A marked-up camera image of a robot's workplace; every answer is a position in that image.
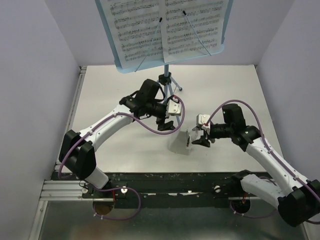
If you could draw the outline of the clear metronome cover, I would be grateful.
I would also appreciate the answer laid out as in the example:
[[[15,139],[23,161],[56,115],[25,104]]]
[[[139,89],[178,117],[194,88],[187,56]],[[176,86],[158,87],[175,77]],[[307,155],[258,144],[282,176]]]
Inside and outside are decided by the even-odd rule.
[[[199,136],[198,132],[192,131],[192,129],[188,132],[188,138],[187,138],[187,146],[192,145],[192,142],[197,140]]]

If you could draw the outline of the grey metronome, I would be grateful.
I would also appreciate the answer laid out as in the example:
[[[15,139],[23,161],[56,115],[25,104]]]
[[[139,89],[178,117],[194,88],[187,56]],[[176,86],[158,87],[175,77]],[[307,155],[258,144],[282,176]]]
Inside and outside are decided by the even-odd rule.
[[[173,133],[168,141],[168,150],[175,154],[188,156],[192,149],[192,131],[182,127]]]

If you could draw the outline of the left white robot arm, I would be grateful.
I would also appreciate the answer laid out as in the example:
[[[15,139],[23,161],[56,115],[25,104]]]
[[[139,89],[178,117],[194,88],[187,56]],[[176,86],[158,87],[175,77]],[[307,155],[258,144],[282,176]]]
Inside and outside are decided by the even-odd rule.
[[[113,134],[123,127],[141,121],[142,117],[156,118],[157,133],[169,134],[175,130],[170,116],[180,115],[182,105],[175,96],[157,99],[161,85],[146,79],[139,90],[123,97],[118,105],[95,124],[75,132],[69,130],[63,138],[59,153],[62,167],[67,167],[80,180],[93,185],[93,191],[101,198],[111,191],[109,177],[97,166],[96,151]]]

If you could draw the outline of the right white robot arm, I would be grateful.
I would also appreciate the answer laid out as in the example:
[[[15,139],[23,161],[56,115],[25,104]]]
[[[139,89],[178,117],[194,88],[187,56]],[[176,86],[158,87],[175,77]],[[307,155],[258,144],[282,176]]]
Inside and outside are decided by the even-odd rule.
[[[202,131],[192,142],[209,148],[216,139],[231,139],[232,143],[254,158],[276,184],[268,183],[256,174],[243,170],[233,176],[230,191],[241,196],[253,194],[272,205],[291,227],[307,222],[320,213],[320,182],[310,180],[292,167],[266,139],[260,124],[248,125],[239,101],[227,101],[218,107],[223,123],[213,123],[213,114],[198,114],[194,131]]]

